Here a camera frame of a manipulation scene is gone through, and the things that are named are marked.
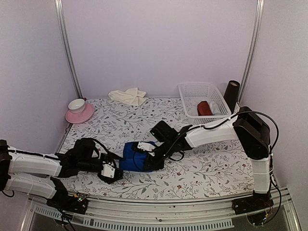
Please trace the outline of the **blue microfibre towel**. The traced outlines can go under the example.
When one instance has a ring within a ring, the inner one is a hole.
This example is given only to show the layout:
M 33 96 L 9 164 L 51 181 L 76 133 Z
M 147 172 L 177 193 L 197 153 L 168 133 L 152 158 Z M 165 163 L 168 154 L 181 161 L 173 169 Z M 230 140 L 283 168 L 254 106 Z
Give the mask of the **blue microfibre towel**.
M 145 167 L 148 152 L 138 149 L 138 141 L 127 142 L 123 149 L 123 159 L 119 161 L 119 169 L 123 171 L 147 172 L 151 171 Z

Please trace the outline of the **cream cloth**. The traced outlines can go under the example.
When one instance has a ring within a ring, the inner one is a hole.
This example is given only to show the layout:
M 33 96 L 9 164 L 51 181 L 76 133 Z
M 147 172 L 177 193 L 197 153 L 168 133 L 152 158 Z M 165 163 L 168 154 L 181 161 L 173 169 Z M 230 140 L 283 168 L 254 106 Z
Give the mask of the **cream cloth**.
M 114 90 L 108 93 L 111 100 L 118 101 L 131 106 L 141 106 L 147 101 L 146 92 L 138 88 L 130 88 L 126 91 Z

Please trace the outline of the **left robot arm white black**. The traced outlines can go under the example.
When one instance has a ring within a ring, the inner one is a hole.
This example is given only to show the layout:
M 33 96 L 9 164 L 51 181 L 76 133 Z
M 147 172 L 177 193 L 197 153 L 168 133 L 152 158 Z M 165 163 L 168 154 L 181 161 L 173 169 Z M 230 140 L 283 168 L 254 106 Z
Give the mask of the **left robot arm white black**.
M 92 139 L 77 140 L 66 153 L 41 154 L 18 150 L 0 141 L 0 189 L 38 195 L 61 208 L 71 205 L 61 178 L 79 172 L 103 173 L 103 161 Z

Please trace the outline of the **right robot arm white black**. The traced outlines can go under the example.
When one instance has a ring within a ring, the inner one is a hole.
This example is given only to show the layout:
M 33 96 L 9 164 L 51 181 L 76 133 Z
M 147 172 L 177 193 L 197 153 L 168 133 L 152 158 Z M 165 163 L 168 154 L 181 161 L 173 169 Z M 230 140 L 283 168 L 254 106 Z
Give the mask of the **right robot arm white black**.
M 260 118 L 262 115 L 244 106 L 228 118 L 195 126 L 186 125 L 179 131 L 161 120 L 150 131 L 160 145 L 150 152 L 146 166 L 155 170 L 176 152 L 192 150 L 214 142 L 238 139 L 246 156 L 252 162 L 254 195 L 249 198 L 249 206 L 253 210 L 259 210 L 268 200 L 272 167 L 270 128 Z

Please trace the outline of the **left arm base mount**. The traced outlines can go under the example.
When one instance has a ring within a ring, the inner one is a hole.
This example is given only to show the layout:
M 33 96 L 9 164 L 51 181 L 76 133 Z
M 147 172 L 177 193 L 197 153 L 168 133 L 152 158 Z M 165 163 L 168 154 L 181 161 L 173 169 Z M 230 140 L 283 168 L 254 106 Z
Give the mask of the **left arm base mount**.
M 86 214 L 89 201 L 79 197 L 70 196 L 68 194 L 57 192 L 46 204 L 57 210 L 67 211 L 77 214 Z

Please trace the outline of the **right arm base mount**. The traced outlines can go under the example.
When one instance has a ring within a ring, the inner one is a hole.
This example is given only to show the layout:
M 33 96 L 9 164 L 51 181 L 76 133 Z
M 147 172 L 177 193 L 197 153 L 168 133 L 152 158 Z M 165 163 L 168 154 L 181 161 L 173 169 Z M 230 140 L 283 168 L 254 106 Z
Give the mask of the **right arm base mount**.
M 272 199 L 256 198 L 254 196 L 249 196 L 233 200 L 231 207 L 234 210 L 235 214 L 239 215 L 270 208 L 273 205 L 274 202 Z

